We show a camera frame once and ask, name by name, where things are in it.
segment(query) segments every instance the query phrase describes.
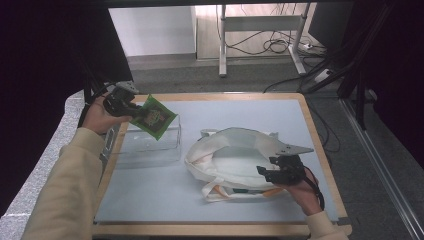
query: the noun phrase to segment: beige sleeve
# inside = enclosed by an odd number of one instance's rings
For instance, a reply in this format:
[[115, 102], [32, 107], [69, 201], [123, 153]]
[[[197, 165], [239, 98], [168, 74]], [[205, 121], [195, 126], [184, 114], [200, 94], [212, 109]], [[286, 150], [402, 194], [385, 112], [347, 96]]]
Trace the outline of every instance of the beige sleeve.
[[306, 217], [306, 223], [311, 231], [311, 240], [343, 240], [346, 234], [333, 225], [325, 211]]
[[103, 146], [103, 139], [93, 131], [77, 129], [69, 145], [61, 149], [22, 239], [92, 239]]

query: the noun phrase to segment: white wall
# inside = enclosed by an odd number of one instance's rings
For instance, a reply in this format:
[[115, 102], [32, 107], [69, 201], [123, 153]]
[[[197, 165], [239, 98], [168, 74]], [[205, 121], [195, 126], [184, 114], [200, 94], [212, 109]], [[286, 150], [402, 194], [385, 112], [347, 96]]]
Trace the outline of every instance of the white wall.
[[127, 57], [196, 52], [193, 6], [109, 9]]

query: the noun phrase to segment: snack bag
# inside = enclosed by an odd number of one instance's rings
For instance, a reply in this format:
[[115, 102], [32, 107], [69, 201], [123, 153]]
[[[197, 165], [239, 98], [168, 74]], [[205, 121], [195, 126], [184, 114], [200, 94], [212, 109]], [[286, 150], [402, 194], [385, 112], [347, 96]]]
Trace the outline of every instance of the snack bag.
[[177, 114], [166, 108], [151, 94], [147, 97], [142, 108], [147, 110], [147, 115], [135, 117], [131, 123], [159, 140]]

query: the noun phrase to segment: transparent box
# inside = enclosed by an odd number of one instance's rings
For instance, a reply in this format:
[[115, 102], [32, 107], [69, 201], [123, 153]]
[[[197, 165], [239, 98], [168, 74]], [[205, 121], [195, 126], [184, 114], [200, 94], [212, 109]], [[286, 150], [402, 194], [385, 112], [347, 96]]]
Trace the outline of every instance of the transparent box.
[[159, 140], [130, 123], [121, 135], [110, 131], [106, 142], [114, 145], [110, 157], [117, 158], [116, 169], [169, 165], [181, 158], [180, 117], [177, 115]]

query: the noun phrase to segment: white bag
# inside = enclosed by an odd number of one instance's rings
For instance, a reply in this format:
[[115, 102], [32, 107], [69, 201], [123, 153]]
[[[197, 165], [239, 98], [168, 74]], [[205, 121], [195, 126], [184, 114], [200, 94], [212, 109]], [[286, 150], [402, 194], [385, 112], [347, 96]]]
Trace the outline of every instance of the white bag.
[[[202, 188], [207, 201], [263, 198], [283, 190], [266, 182], [256, 166], [277, 169], [269, 157], [275, 157], [289, 145], [265, 133], [242, 128], [228, 128], [204, 136], [190, 148], [185, 164], [196, 179], [208, 182]], [[313, 151], [297, 148], [303, 152]]]

